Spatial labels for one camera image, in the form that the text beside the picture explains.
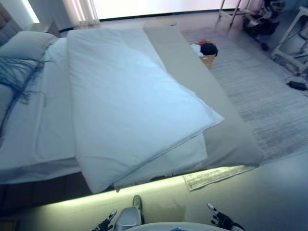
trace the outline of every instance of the wicker basket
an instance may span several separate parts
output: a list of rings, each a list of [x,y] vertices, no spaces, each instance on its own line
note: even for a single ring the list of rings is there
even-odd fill
[[[205,64],[205,66],[210,69],[212,66],[212,63],[215,59],[215,55],[205,55],[205,56],[201,56],[199,57],[201,59],[201,61]]]

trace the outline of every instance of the white curtain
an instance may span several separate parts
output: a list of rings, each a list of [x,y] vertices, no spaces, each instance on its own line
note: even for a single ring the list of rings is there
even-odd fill
[[[63,0],[63,3],[74,27],[100,23],[93,0]]]

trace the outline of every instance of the shoe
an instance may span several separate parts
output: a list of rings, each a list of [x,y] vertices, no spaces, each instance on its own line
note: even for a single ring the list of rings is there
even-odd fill
[[[133,206],[139,209],[140,211],[142,210],[142,200],[139,195],[135,195],[133,198]]]

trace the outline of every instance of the nightstand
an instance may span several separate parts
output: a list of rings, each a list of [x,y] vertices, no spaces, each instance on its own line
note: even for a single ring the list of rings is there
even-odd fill
[[[33,25],[31,25],[28,31],[45,32],[45,33],[55,35],[58,38],[61,38],[59,30],[54,22],[49,23],[49,24],[34,23]]]

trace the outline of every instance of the headboard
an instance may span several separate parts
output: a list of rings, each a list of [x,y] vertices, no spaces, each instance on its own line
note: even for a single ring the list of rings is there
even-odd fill
[[[0,3],[0,46],[22,29]]]

